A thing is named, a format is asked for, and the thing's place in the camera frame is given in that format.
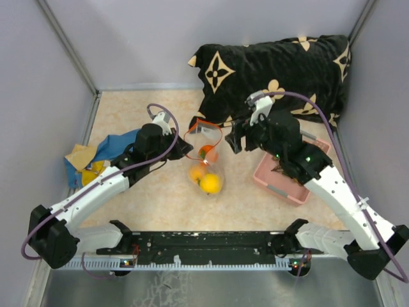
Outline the pink plastic basket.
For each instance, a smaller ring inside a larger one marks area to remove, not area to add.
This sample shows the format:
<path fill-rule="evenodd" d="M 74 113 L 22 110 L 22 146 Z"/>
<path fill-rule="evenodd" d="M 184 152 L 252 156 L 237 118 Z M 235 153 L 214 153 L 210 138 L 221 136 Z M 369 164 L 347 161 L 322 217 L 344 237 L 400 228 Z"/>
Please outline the pink plastic basket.
<path fill-rule="evenodd" d="M 266 153 L 253 173 L 254 183 L 266 192 L 294 206 L 303 205 L 309 199 L 311 192 L 283 175 L 279 169 L 274 170 L 278 166 L 278 160 Z"/>

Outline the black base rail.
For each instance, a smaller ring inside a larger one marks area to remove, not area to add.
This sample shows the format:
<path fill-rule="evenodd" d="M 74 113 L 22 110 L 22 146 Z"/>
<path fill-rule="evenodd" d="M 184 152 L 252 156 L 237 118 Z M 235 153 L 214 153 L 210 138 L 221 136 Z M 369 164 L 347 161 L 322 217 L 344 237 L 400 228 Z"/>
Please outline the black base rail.
<path fill-rule="evenodd" d="M 277 257 L 303 248 L 285 232 L 133 232 L 117 246 L 100 248 L 98 255 L 132 255 L 139 265 L 274 264 Z"/>

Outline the clear zip top bag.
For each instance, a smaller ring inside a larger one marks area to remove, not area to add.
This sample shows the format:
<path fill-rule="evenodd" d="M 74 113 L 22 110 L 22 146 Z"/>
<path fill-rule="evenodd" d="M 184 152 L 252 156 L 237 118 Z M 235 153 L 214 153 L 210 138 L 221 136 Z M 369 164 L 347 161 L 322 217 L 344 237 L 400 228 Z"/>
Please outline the clear zip top bag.
<path fill-rule="evenodd" d="M 183 135 L 183 140 L 193 146 L 187 154 L 187 176 L 196 190 L 207 196 L 219 194 L 224 185 L 222 138 L 218 125 L 200 119 Z"/>

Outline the yellow blue cartoon bag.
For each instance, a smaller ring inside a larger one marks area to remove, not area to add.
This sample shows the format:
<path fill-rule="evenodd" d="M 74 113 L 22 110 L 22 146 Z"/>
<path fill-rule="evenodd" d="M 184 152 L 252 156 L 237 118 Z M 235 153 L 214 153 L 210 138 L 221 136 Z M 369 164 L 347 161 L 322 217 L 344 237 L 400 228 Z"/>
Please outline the yellow blue cartoon bag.
<path fill-rule="evenodd" d="M 80 189 L 88 185 L 110 165 L 108 160 L 95 160 L 96 146 L 76 144 L 72 152 L 63 159 L 71 189 Z"/>

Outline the black floral pillow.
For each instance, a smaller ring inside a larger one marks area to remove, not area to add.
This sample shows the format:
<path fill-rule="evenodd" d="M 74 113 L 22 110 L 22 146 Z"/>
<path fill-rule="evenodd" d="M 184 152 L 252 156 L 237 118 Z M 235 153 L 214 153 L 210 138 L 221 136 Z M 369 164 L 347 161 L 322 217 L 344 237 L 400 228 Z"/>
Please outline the black floral pillow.
<path fill-rule="evenodd" d="M 252 45 L 205 44 L 188 64 L 199 69 L 204 94 L 191 125 L 204 120 L 227 127 L 249 116 L 245 100 L 257 91 L 276 93 L 274 109 L 320 123 L 311 104 L 282 94 L 291 91 L 312 100 L 336 129 L 348 99 L 351 50 L 344 35 L 299 36 Z"/>

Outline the orange persimmon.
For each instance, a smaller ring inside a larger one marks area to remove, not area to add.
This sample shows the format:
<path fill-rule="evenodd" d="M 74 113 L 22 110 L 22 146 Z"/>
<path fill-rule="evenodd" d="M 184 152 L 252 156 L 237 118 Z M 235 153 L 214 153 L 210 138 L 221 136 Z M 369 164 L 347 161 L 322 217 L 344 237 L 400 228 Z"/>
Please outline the orange persimmon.
<path fill-rule="evenodd" d="M 219 154 L 218 154 L 217 150 L 212 145 L 202 146 L 199 149 L 198 154 L 199 154 L 199 156 L 200 156 L 200 158 L 202 160 L 207 161 L 209 163 L 217 162 L 217 160 L 219 158 Z"/>

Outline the brown longan bunch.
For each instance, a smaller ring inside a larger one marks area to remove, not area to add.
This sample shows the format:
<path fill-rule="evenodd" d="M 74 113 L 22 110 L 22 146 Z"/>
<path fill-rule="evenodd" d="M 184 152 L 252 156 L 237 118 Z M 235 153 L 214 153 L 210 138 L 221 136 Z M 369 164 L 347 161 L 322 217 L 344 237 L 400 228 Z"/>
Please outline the brown longan bunch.
<path fill-rule="evenodd" d="M 301 169 L 292 162 L 279 162 L 279 164 L 275 166 L 272 171 L 281 173 L 285 177 L 292 179 L 292 181 L 294 181 L 298 185 L 303 186 L 302 182 L 299 181 L 301 176 Z"/>

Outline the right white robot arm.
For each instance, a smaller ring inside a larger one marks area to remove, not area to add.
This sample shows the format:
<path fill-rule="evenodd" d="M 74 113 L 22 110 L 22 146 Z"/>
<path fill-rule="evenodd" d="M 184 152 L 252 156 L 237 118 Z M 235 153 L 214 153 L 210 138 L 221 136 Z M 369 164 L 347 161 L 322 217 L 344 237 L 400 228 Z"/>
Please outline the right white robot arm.
<path fill-rule="evenodd" d="M 297 219 L 285 238 L 291 252 L 306 248 L 334 255 L 363 278 L 374 280 L 408 242 L 408 227 L 393 225 L 366 199 L 355 196 L 332 159 L 304 141 L 298 120 L 289 112 L 235 120 L 225 140 L 236 154 L 260 148 L 274 156 L 285 175 L 321 198 L 347 228 L 337 231 Z"/>

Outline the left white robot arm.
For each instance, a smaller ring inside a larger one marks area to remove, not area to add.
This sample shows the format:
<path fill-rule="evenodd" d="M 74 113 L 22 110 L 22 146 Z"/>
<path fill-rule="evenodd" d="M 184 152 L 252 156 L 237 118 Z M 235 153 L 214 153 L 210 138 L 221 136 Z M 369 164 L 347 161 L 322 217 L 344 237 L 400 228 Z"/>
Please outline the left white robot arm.
<path fill-rule="evenodd" d="M 78 253 L 99 249 L 129 252 L 133 238 L 119 223 L 81 228 L 82 222 L 111 198 L 149 175 L 156 163 L 182 159 L 192 149 L 193 146 L 179 136 L 178 129 L 164 132 L 158 124 L 143 125 L 135 141 L 96 179 L 49 208 L 38 205 L 31 211 L 24 245 L 30 246 L 53 269 L 63 267 Z"/>

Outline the orange peach fruit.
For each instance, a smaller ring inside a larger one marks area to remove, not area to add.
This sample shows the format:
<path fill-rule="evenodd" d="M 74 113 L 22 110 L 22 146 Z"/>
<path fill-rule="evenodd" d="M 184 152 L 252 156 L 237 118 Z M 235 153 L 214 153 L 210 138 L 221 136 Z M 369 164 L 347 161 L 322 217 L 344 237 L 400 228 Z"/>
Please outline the orange peach fruit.
<path fill-rule="evenodd" d="M 202 178 L 207 174 L 207 169 L 202 164 L 195 164 L 189 168 L 189 178 L 193 183 L 200 184 Z"/>

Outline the yellow lemon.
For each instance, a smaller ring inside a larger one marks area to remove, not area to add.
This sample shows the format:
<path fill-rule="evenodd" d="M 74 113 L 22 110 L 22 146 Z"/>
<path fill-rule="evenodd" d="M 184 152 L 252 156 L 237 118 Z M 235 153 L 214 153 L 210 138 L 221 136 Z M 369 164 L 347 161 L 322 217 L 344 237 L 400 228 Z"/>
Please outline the yellow lemon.
<path fill-rule="evenodd" d="M 199 186 L 207 194 L 217 194 L 222 189 L 222 180 L 216 174 L 207 173 L 200 180 Z"/>

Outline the blue cloth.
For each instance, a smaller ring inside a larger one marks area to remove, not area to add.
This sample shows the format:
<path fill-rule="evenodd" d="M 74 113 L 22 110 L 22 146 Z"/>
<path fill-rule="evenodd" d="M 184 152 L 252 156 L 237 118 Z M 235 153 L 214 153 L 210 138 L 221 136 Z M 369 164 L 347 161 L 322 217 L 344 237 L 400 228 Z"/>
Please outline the blue cloth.
<path fill-rule="evenodd" d="M 122 135 L 109 134 L 97 147 L 95 160 L 111 161 L 123 153 L 125 147 L 135 141 L 138 129 Z"/>

